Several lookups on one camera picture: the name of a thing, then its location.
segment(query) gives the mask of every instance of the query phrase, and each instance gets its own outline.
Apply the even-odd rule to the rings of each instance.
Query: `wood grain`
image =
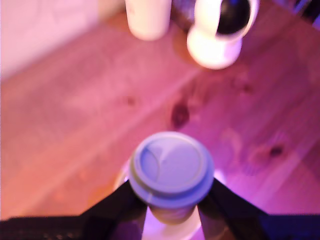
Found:
[[[270,213],[320,213],[320,33],[268,1],[224,70],[175,23],[134,38],[124,13],[1,83],[1,217],[79,214],[137,144],[203,142],[233,191]]]

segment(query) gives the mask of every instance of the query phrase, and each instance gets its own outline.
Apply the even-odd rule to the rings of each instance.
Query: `white bottle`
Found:
[[[131,33],[138,39],[153,41],[169,28],[172,0],[125,0]]]
[[[187,49],[193,59],[208,69],[224,69],[238,58],[242,38],[253,25],[259,0],[248,0],[249,18],[245,27],[233,34],[219,34],[218,26],[222,0],[197,0],[194,8],[194,25],[188,32]]]

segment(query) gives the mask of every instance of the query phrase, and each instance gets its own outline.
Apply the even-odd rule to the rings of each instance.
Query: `white container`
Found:
[[[172,0],[125,0],[131,33],[138,39],[153,41],[166,34]]]
[[[135,194],[160,222],[180,224],[208,194],[213,173],[213,160],[201,143],[178,132],[160,132],[137,147],[128,175]]]

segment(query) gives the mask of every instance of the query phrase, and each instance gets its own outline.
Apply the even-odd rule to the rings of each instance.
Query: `plastic lid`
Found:
[[[213,183],[208,150],[178,132],[160,132],[136,149],[129,168],[132,189],[147,204],[161,208],[196,205]]]

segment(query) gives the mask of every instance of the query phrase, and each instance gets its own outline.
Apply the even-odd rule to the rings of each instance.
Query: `security camera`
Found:
[[[187,35],[190,55],[208,69],[232,65],[258,9],[259,0],[196,0],[194,24]]]

